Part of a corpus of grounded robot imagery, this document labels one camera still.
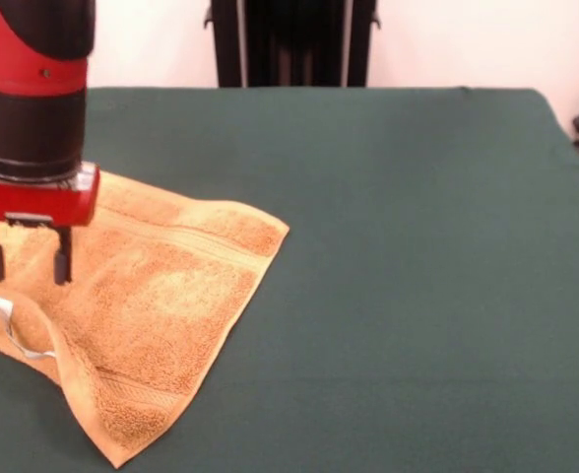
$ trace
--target orange towel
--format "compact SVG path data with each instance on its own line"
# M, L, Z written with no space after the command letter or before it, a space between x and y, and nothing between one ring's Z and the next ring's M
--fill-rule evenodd
M104 173L93 224L73 233L71 285L53 284L55 232L0 226L0 305L19 343L0 317L0 352L58 384L118 468L184 412L288 231L243 204Z

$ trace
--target white tag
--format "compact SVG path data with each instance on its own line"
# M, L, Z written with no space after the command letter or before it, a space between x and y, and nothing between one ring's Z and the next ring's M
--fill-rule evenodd
M5 333L14 344L16 348L18 348L25 358L29 358L30 360L41 360L43 358L55 358L55 352L33 352L32 350L28 350L23 345L19 343L16 338L14 338L14 333L12 331L12 311L14 310L14 303L8 301L7 299L3 299L0 297L0 319L5 326Z

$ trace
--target red robot arm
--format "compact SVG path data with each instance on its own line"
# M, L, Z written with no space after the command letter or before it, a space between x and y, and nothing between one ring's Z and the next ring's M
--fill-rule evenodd
M82 156L95 20L95 0L0 0L0 222L59 233L57 284L97 202L99 168Z

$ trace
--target red plastic casing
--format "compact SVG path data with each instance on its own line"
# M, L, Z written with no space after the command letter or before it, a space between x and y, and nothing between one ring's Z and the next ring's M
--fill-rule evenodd
M59 61L30 49L0 13L1 94L30 98L72 94L86 87L87 73L86 58ZM8 214L33 214L46 216L58 227L86 226L95 213L98 187L97 166L92 184L85 190L0 182L0 221L8 220Z
M86 58L58 61L30 49L0 13L0 93L27 97L71 94L86 86L87 73Z

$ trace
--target table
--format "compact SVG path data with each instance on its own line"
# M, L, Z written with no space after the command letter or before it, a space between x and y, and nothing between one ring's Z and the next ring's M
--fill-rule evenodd
M579 157L499 90L90 94L86 159L291 232L129 473L579 471ZM111 471L0 355L0 471Z

